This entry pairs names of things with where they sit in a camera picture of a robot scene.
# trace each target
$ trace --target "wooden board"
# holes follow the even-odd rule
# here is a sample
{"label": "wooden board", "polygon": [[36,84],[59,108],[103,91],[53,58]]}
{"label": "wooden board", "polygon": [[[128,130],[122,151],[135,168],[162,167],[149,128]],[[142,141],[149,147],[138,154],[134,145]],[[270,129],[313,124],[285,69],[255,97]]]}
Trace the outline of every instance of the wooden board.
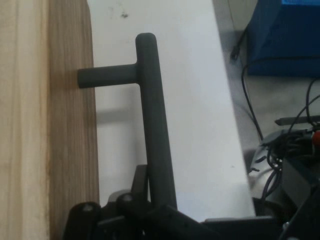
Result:
{"label": "wooden board", "polygon": [[70,208],[98,201],[86,0],[0,0],[0,239],[62,239]]}

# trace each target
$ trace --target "wire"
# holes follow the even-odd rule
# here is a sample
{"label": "wire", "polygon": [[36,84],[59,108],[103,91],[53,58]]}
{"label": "wire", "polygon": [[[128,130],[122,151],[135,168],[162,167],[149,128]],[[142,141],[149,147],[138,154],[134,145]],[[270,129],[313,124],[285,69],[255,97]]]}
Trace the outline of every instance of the wire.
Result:
{"label": "wire", "polygon": [[290,133],[292,131],[292,128],[294,127],[294,125],[296,124],[298,118],[300,117],[300,115],[314,102],[316,101],[317,99],[320,98],[320,95],[316,96],[314,99],[312,99],[308,105],[306,105],[300,112],[299,114],[295,117],[295,119],[293,120],[293,123],[291,124],[289,130],[288,130],[288,133]]}
{"label": "wire", "polygon": [[232,52],[230,54],[230,59],[234,62],[238,59],[238,57],[240,55],[241,44],[242,44],[243,40],[245,39],[247,32],[248,32],[248,26],[246,26],[246,28],[242,32],[238,42],[236,43],[236,45],[232,49]]}
{"label": "wire", "polygon": [[250,102],[250,99],[249,99],[249,96],[248,96],[248,93],[247,93],[247,89],[246,89],[246,84],[245,84],[245,74],[246,74],[246,70],[252,66],[252,65],[256,65],[256,64],[260,64],[260,63],[263,63],[263,62],[267,62],[267,61],[278,61],[278,60],[310,60],[310,59],[320,59],[320,55],[316,55],[316,56],[279,56],[279,57],[266,57],[266,58],[261,58],[261,59],[258,59],[258,60],[255,60],[251,63],[248,63],[247,65],[245,65],[242,69],[242,73],[241,73],[241,83],[242,83],[242,88],[243,88],[243,92],[244,92],[244,95],[245,95],[245,99],[247,101],[247,104],[249,106],[249,109],[250,109],[250,112],[252,114],[252,119],[253,119],[253,123],[255,125],[255,128],[258,132],[258,135],[260,137],[260,140],[262,141],[264,139],[264,136],[263,136],[263,133],[261,131],[261,128],[260,128],[260,125],[258,123],[258,120],[256,118],[256,115],[255,115],[255,112],[254,112],[254,109],[252,107],[252,104]]}
{"label": "wire", "polygon": [[307,120],[308,120],[308,123],[310,123],[313,127],[315,127],[318,123],[314,123],[312,120],[311,120],[311,117],[310,117],[310,110],[309,110],[309,100],[310,100],[310,91],[311,91],[311,87],[312,85],[317,81],[319,80],[319,78],[317,79],[314,79],[309,87],[308,87],[308,90],[306,92],[306,100],[305,100],[305,105],[306,105],[306,117],[307,117]]}

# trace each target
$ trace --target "black plastic part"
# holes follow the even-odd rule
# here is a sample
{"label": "black plastic part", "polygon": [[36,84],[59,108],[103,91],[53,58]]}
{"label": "black plastic part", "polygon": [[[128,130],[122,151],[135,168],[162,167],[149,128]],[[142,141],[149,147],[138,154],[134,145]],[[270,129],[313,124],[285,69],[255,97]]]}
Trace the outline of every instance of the black plastic part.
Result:
{"label": "black plastic part", "polygon": [[224,240],[218,232],[170,206],[162,206],[150,211],[143,222],[146,229],[157,236],[158,239]]}
{"label": "black plastic part", "polygon": [[138,165],[135,168],[135,174],[131,187],[131,193],[141,196],[142,200],[148,200],[148,166]]}
{"label": "black plastic part", "polygon": [[221,234],[223,240],[276,240],[282,232],[277,220],[270,216],[212,219],[203,224]]}
{"label": "black plastic part", "polygon": [[101,207],[95,202],[74,206],[68,216],[63,240],[103,240],[103,232],[96,228]]}
{"label": "black plastic part", "polygon": [[80,88],[140,85],[151,203],[177,208],[165,100],[156,37],[139,34],[135,39],[137,63],[81,69]]}
{"label": "black plastic part", "polygon": [[299,160],[285,159],[281,185],[295,205],[300,207],[311,197],[319,185],[319,180]]}
{"label": "black plastic part", "polygon": [[320,186],[318,186],[312,196],[302,204],[279,239],[319,240],[319,227]]}

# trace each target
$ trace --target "blue box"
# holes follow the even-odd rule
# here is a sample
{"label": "blue box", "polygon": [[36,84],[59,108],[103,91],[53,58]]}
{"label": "blue box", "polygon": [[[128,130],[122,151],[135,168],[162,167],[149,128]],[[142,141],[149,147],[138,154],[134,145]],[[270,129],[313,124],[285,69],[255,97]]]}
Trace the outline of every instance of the blue box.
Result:
{"label": "blue box", "polygon": [[247,29],[249,75],[320,77],[320,0],[258,0]]}

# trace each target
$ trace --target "gray metal handle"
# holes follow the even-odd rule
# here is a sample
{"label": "gray metal handle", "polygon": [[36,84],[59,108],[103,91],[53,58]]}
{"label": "gray metal handle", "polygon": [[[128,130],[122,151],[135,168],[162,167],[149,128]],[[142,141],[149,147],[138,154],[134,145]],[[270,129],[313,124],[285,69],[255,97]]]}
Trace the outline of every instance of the gray metal handle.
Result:
{"label": "gray metal handle", "polygon": [[142,33],[135,45],[135,64],[81,69],[78,84],[80,88],[140,85],[151,203],[177,208],[157,40],[152,33]]}

